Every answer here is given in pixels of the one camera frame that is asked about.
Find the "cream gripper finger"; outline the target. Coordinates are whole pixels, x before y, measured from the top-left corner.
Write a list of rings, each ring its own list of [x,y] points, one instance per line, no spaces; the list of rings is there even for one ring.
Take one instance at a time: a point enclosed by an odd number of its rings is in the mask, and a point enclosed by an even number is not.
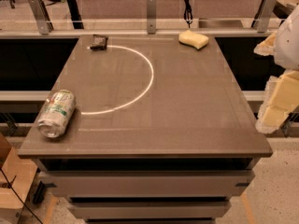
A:
[[[261,56],[268,56],[274,54],[274,43],[277,33],[268,36],[263,42],[259,43],[253,50],[254,53]]]
[[[299,72],[286,70],[266,82],[263,103],[255,127],[260,133],[278,130],[289,114],[299,106]]]

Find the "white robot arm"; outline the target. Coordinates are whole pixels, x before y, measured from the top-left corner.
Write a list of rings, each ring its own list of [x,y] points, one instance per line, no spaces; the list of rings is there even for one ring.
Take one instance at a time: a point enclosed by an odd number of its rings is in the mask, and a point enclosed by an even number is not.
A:
[[[271,76],[266,82],[255,124],[260,133],[272,133],[299,106],[299,6],[253,52],[272,55],[275,64],[285,69],[282,75]]]

